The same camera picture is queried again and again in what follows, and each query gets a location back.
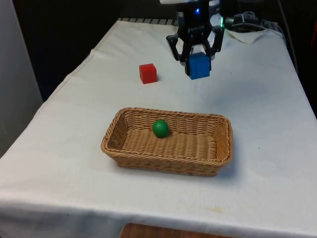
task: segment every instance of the basket rim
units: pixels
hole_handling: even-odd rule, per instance
[[[127,151],[127,150],[118,150],[118,149],[110,149],[108,148],[108,143],[110,140],[110,136],[112,135],[113,128],[118,123],[119,118],[126,112],[130,110],[136,110],[140,112],[156,112],[160,114],[170,114],[174,113],[175,116],[189,116],[189,114],[195,115],[197,117],[215,117],[215,118],[221,118],[225,119],[227,123],[227,136],[228,136],[228,153],[225,158],[219,159],[212,159],[212,160],[198,160],[196,157],[187,157],[187,156],[171,156],[171,155],[160,155],[160,154],[153,154],[148,152],[136,152],[136,151]],[[101,143],[101,150],[106,153],[110,157],[121,157],[121,158],[129,158],[133,156],[136,159],[149,159],[149,156],[151,156],[151,159],[155,160],[164,160],[164,161],[177,161],[177,162],[186,162],[186,163],[193,163],[196,165],[201,166],[215,166],[215,167],[222,167],[226,164],[230,163],[232,160],[233,155],[233,139],[232,139],[232,127],[230,120],[226,118],[225,116],[218,115],[218,114],[200,114],[200,113],[185,113],[185,112],[175,112],[175,111],[165,111],[165,110],[157,110],[157,109],[145,109],[145,108],[123,108],[117,112],[114,119],[112,120],[111,124],[109,125],[105,136],[103,137],[102,143]]]

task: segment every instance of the green light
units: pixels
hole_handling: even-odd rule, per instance
[[[223,27],[223,17],[221,17],[220,27]]]

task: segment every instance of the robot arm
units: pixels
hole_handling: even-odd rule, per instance
[[[176,60],[185,62],[185,72],[190,75],[189,57],[194,45],[203,45],[206,55],[211,60],[216,52],[221,50],[224,27],[213,27],[210,23],[209,0],[160,0],[163,4],[176,4],[178,31],[167,36],[167,42]],[[210,46],[208,36],[214,32],[213,45]],[[178,38],[184,42],[182,53],[177,51]]]

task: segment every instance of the red cube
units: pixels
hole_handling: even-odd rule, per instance
[[[157,82],[157,69],[154,64],[144,64],[139,66],[140,79],[143,84]]]

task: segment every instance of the cable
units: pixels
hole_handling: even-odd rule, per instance
[[[279,6],[279,8],[280,8],[280,10],[281,10],[281,13],[282,13],[282,17],[283,17],[284,24],[285,24],[285,28],[286,28],[286,33],[287,33],[287,35],[288,35],[288,40],[289,40],[290,48],[291,48],[292,55],[293,55],[294,67],[295,67],[296,73],[298,74],[297,59],[296,59],[295,50],[294,50],[294,47],[293,47],[293,42],[292,42],[292,38],[291,38],[291,33],[290,33],[290,31],[289,31],[289,27],[288,27],[288,24],[287,24],[287,21],[286,21],[286,17],[285,17],[285,13],[284,13],[284,10],[283,10],[281,1],[280,1],[280,0],[277,0],[277,3],[278,3],[278,6]]]
[[[278,36],[280,36],[279,33],[281,33],[281,34],[282,34],[282,37],[283,37],[283,40],[284,40],[284,43],[285,43],[285,45],[286,45],[285,36],[284,36],[283,31],[282,31],[282,32],[277,32],[277,31],[274,31],[274,30],[272,30],[272,29],[266,28],[266,27],[264,27],[264,26],[259,26],[259,25],[252,24],[252,23],[238,23],[238,24],[232,25],[232,27],[235,27],[235,26],[254,26],[254,27],[261,28],[261,29],[263,29],[263,30],[269,30],[269,31],[271,31],[271,32],[274,32],[274,33],[277,34]]]

